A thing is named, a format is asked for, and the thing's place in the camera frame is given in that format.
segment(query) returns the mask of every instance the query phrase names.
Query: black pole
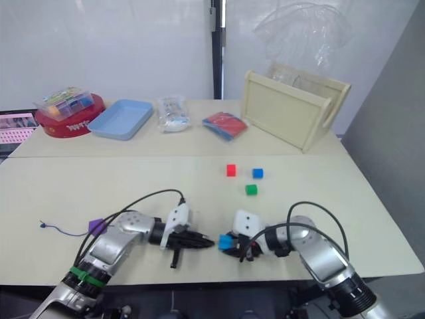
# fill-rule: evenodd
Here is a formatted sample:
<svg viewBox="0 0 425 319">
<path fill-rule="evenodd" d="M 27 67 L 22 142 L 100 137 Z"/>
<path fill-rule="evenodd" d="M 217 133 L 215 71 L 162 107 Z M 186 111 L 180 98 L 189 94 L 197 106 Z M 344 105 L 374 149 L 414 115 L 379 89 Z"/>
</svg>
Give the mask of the black pole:
<svg viewBox="0 0 425 319">
<path fill-rule="evenodd" d="M 221 28 L 221 0 L 211 0 L 211 43 L 212 43 L 212 76 L 214 82 L 214 99 L 221 100 L 221 72 L 222 72 L 222 28 Z"/>
</svg>

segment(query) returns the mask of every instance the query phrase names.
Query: purple cube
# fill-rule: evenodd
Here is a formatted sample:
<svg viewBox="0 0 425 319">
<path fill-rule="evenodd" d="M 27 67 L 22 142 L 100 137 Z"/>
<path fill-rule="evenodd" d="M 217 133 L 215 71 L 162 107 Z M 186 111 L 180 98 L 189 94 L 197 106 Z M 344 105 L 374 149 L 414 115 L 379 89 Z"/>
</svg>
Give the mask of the purple cube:
<svg viewBox="0 0 425 319">
<path fill-rule="evenodd" d="M 104 228 L 104 226 L 105 226 L 105 223 L 104 223 L 104 220 L 102 218 L 101 219 L 95 219 L 93 221 L 88 222 L 88 231 L 93 236 L 96 236 L 97 234 L 100 233 L 100 231 L 102 230 L 102 228 Z"/>
</svg>

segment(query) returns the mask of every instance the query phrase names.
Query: red round container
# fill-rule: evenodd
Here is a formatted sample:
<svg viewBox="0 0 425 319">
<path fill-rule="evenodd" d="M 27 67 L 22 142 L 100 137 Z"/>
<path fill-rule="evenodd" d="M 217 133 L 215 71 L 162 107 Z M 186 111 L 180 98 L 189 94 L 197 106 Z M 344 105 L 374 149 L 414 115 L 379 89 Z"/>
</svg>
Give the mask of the red round container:
<svg viewBox="0 0 425 319">
<path fill-rule="evenodd" d="M 35 120 L 42 126 L 47 135 L 54 138 L 73 138 L 90 133 L 87 125 L 105 110 L 102 98 L 92 94 L 94 104 L 71 115 L 63 121 L 56 121 L 40 111 L 35 113 Z"/>
</svg>

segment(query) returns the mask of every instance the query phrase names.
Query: plastic bag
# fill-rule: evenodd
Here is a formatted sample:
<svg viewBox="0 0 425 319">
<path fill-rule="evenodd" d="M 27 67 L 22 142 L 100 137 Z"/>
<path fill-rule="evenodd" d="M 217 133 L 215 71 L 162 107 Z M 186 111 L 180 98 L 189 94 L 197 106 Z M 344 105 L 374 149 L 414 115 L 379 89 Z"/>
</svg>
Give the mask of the plastic bag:
<svg viewBox="0 0 425 319">
<path fill-rule="evenodd" d="M 308 2 L 279 7 L 254 33 L 269 59 L 324 76 L 352 37 L 350 24 L 336 8 Z"/>
<path fill-rule="evenodd" d="M 248 126 L 240 118 L 230 114 L 219 112 L 202 120 L 203 126 L 209 128 L 226 141 L 231 141 Z"/>
<path fill-rule="evenodd" d="M 155 100 L 158 109 L 158 127 L 164 133 L 180 132 L 191 125 L 182 96 L 168 96 Z"/>
</svg>

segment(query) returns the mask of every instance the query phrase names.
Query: red cube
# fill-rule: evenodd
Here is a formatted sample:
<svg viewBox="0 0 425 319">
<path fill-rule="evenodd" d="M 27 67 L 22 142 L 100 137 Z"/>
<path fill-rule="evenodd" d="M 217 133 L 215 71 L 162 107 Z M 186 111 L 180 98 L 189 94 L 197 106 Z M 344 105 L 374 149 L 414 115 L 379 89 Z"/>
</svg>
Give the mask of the red cube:
<svg viewBox="0 0 425 319">
<path fill-rule="evenodd" d="M 227 177 L 236 176 L 236 164 L 227 164 Z"/>
</svg>

